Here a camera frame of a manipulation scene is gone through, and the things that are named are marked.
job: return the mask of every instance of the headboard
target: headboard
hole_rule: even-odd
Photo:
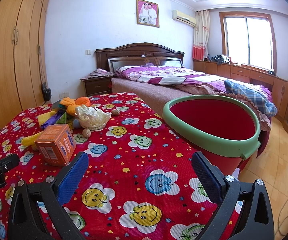
[[[97,68],[115,72],[122,66],[145,65],[183,66],[184,52],[175,51],[154,43],[132,43],[117,48],[97,49]]]

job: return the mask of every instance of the bride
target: bride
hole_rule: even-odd
[[[147,5],[147,3],[144,3],[142,5],[142,8],[141,8],[140,14],[139,14],[139,22],[148,23],[148,5]]]

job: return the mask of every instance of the green rim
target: green rim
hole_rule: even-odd
[[[253,135],[253,137],[242,141],[234,141],[220,138],[205,133],[201,130],[198,130],[195,127],[192,127],[191,125],[180,120],[170,111],[171,106],[173,106],[176,103],[195,99],[222,100],[233,103],[241,107],[252,117],[253,122],[255,124],[255,134]],[[215,96],[215,95],[199,95],[199,96],[187,96],[173,99],[165,104],[163,108],[163,119],[165,120],[168,126],[170,126],[178,134],[180,134],[193,144],[198,145],[199,147],[220,156],[241,157],[242,160],[246,160],[260,146],[260,142],[258,141],[258,136],[260,133],[260,125],[255,113],[247,105],[234,98]]]

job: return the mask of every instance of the window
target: window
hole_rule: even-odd
[[[231,57],[232,62],[276,71],[275,36],[270,15],[223,12],[220,18],[223,54]]]

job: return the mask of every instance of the blue plaid fabric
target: blue plaid fabric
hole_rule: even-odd
[[[240,83],[233,82],[229,79],[224,81],[224,85],[226,93],[241,94],[247,96],[263,114],[266,114],[267,116],[274,116],[277,114],[276,106],[257,91],[250,89]]]

